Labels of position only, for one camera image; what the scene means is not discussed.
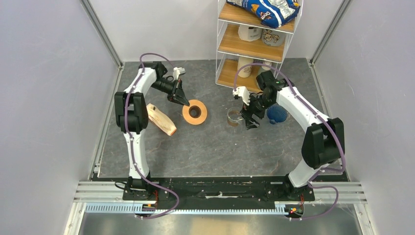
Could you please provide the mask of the glass carafe with brown band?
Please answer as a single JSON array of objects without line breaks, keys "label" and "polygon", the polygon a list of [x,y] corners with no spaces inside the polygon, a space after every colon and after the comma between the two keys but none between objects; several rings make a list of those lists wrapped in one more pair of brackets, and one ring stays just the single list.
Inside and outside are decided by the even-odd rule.
[{"label": "glass carafe with brown band", "polygon": [[226,131],[232,135],[240,134],[243,130],[243,118],[240,114],[240,109],[231,107],[227,112],[227,126]]}]

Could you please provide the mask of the blue cone coffee filter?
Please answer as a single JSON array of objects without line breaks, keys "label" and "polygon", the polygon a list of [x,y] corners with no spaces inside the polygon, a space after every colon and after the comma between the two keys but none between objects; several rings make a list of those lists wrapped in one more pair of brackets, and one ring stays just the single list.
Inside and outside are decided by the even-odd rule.
[{"label": "blue cone coffee filter", "polygon": [[285,122],[288,116],[287,111],[278,104],[269,107],[266,114],[270,124]]}]

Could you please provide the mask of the white wire shelf rack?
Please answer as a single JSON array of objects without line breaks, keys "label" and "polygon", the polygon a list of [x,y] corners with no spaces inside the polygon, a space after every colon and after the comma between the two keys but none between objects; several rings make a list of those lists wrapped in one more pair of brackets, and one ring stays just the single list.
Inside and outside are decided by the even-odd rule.
[{"label": "white wire shelf rack", "polygon": [[273,67],[280,69],[301,17],[300,10],[293,20],[275,29],[282,40],[282,44],[277,47],[268,46],[260,39],[247,42],[239,38],[240,26],[255,27],[259,32],[265,33],[270,33],[273,29],[262,25],[254,14],[232,6],[225,0],[218,1],[215,83],[233,88],[240,58],[254,63],[268,61]]}]

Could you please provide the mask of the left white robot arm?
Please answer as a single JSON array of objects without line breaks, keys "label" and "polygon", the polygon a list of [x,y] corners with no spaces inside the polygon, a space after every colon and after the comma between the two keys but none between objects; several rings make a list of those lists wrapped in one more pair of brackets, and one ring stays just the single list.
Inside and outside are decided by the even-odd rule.
[{"label": "left white robot arm", "polygon": [[145,96],[154,88],[165,93],[170,102],[189,105],[181,80],[185,69],[175,67],[171,76],[165,76],[166,73],[167,68],[161,62],[144,62],[133,82],[114,95],[116,124],[126,139],[130,163],[125,191],[135,190],[142,200],[151,198],[154,192],[149,184],[150,169],[145,154],[145,132],[149,123]]}]

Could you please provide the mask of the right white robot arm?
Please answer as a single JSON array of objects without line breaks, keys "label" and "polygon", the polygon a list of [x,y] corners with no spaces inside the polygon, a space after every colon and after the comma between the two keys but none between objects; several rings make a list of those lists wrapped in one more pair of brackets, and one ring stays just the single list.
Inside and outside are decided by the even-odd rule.
[{"label": "right white robot arm", "polygon": [[265,112],[278,104],[298,122],[305,136],[301,147],[302,160],[288,173],[278,196],[296,200],[310,188],[309,182],[323,170],[331,170],[330,164],[340,159],[345,162],[344,124],[340,118],[330,118],[316,109],[285,77],[277,80],[266,71],[257,77],[260,93],[254,94],[245,86],[235,86],[234,98],[241,98],[240,111],[247,129],[259,127],[255,119],[264,118]]}]

